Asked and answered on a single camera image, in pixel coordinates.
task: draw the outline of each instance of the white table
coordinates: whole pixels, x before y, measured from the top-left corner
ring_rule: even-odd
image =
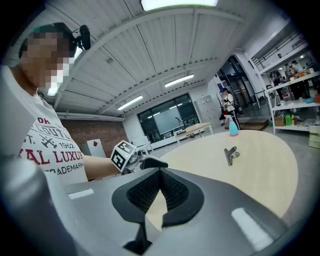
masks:
[[[201,129],[206,129],[206,128],[209,128],[210,133],[214,134],[214,132],[212,130],[211,123],[210,122],[205,122],[205,123],[197,123],[195,125],[187,127],[186,129],[184,129],[186,131],[185,133],[177,135],[177,133],[175,132],[174,133],[174,137],[176,138],[176,141],[178,142],[178,144],[180,144],[180,140],[184,139],[185,137],[187,137],[191,133],[194,133],[194,132],[197,132],[197,131],[199,132],[199,135],[202,138],[200,130]]]
[[[240,153],[228,165],[224,149],[236,146]],[[289,208],[298,184],[294,153],[279,137],[256,130],[240,130],[199,138],[183,144],[162,157],[169,168],[231,184],[282,217]],[[161,230],[166,201],[159,193],[147,218]]]

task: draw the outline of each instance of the white t-shirt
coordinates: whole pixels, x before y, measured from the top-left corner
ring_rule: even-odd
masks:
[[[7,66],[0,70],[0,106],[1,154],[34,161],[63,184],[88,181],[83,154],[55,110],[22,89]]]
[[[232,105],[234,104],[234,97],[232,96],[232,94],[229,93],[226,99],[228,100],[228,102],[226,103],[228,105],[227,110],[228,111],[235,110],[235,107]]]

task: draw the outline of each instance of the spray bottle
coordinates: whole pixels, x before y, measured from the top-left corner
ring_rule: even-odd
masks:
[[[238,127],[235,124],[234,120],[232,119],[232,115],[225,115],[225,118],[229,119],[229,132],[230,136],[237,136],[239,134]]]

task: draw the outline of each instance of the fluorescent light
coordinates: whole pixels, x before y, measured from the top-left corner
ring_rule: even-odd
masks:
[[[58,87],[56,86],[55,88],[49,88],[47,95],[48,96],[55,96],[58,91]]]
[[[164,87],[173,86],[173,85],[175,85],[175,84],[177,84],[177,83],[180,83],[180,82],[182,82],[182,81],[184,81],[184,80],[187,80],[187,79],[190,79],[190,78],[193,78],[193,77],[194,77],[194,74],[191,74],[191,75],[182,77],[182,78],[180,78],[180,79],[177,79],[177,80],[174,80],[174,81],[172,81],[172,82],[166,83],[166,84],[164,85]]]
[[[76,48],[76,51],[75,51],[75,54],[74,54],[74,59],[78,58],[78,56],[80,55],[80,53],[82,53],[82,49],[77,47]]]
[[[130,100],[128,103],[124,104],[123,106],[119,107],[118,110],[123,110],[124,108],[128,107],[129,105],[143,99],[144,97],[142,97],[141,95],[139,97],[134,98],[133,100]]]
[[[216,6],[218,0],[141,0],[141,5],[145,11],[153,9],[177,6],[177,5],[200,5],[200,6]]]

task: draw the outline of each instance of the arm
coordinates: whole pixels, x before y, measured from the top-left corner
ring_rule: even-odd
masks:
[[[83,156],[84,170],[88,180],[99,179],[110,175],[119,174],[110,158]]]

